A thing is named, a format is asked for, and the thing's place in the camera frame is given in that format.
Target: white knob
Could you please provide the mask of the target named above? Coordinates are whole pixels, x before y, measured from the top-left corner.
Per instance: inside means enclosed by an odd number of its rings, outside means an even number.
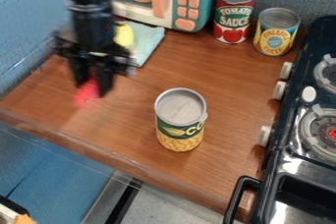
[[[289,76],[291,75],[292,68],[293,68],[293,63],[285,62],[281,69],[280,79],[287,80]]]
[[[316,89],[314,89],[312,86],[305,87],[301,98],[304,102],[313,102],[316,99]]]
[[[286,83],[282,81],[278,81],[274,87],[273,98],[277,100],[281,100],[282,97],[284,96],[285,88],[286,88]]]
[[[257,139],[257,143],[263,147],[267,146],[269,136],[271,133],[271,128],[268,126],[262,126],[259,134],[259,138]]]

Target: black stove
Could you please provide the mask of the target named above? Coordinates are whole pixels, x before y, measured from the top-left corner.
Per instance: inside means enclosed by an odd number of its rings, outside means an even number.
[[[225,224],[233,223],[245,190],[256,191],[248,223],[336,223],[336,16],[312,24],[280,78],[273,94],[280,113],[259,138],[266,147],[262,180],[240,178]]]

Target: can label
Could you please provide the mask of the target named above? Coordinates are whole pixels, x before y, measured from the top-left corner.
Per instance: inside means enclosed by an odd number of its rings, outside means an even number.
[[[252,7],[224,6],[217,9],[215,22],[224,28],[243,28],[250,23]]]
[[[185,127],[172,126],[156,117],[156,135],[159,142],[173,151],[189,151],[201,143],[204,135],[204,122]]]
[[[265,55],[284,55],[292,48],[297,31],[298,27],[270,28],[258,21],[253,44],[258,51]]]
[[[186,140],[190,139],[199,134],[203,129],[204,122],[197,122],[189,126],[172,126],[162,121],[157,117],[157,128],[165,136],[176,139],[176,140]]]
[[[239,43],[250,33],[250,17],[255,1],[231,5],[217,0],[214,21],[214,36],[225,43]]]

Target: corn can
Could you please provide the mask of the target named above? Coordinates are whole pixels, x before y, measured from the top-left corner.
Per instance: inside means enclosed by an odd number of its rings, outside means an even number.
[[[239,43],[250,33],[256,0],[217,0],[213,34],[222,42]]]
[[[155,101],[156,135],[173,151],[189,151],[203,139],[206,102],[197,92],[177,87],[161,93]]]
[[[262,11],[253,40],[255,49],[269,56],[285,55],[294,44],[300,22],[300,17],[288,9]]]

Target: green label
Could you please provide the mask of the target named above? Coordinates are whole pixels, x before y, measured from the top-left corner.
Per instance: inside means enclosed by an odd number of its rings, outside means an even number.
[[[250,23],[252,7],[224,6],[216,10],[215,21],[223,27],[242,28]]]
[[[185,140],[196,136],[204,127],[204,122],[197,122],[189,126],[172,126],[157,117],[157,128],[165,136],[176,140]]]

